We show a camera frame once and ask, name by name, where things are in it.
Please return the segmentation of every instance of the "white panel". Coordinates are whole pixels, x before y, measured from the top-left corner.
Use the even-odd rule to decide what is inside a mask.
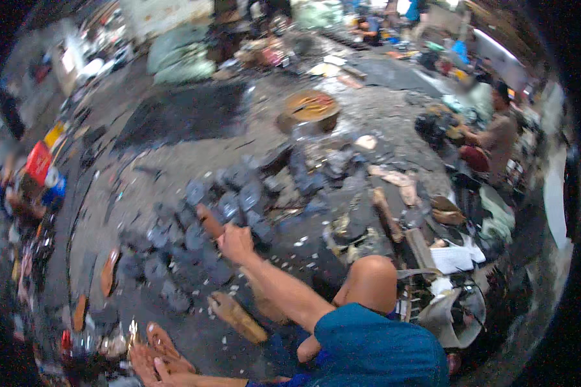
[[[140,44],[184,23],[209,24],[213,0],[120,0],[128,34]]]

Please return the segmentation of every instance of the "beige shirt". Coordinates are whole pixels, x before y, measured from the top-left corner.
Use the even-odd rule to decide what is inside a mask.
[[[512,157],[517,138],[517,125],[509,112],[495,113],[486,130],[478,133],[480,148],[488,156],[491,167],[489,183],[495,184],[504,180],[505,167]]]

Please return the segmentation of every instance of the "knee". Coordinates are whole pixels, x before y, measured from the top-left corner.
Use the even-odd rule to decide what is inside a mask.
[[[388,257],[382,255],[368,255],[359,258],[351,266],[351,270],[360,275],[386,275],[393,277],[394,281],[396,280],[396,267]]]

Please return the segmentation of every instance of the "red container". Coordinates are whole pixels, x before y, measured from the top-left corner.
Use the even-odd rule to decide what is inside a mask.
[[[52,163],[52,153],[44,142],[39,141],[30,154],[26,163],[26,173],[39,185],[45,185],[47,170]]]

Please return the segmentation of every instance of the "leg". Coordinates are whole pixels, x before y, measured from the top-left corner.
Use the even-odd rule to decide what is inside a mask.
[[[333,299],[335,306],[358,304],[376,312],[390,313],[396,307],[396,268],[389,258],[369,255],[357,259],[351,266],[346,281]],[[321,347],[314,335],[297,349],[299,361],[314,358]]]

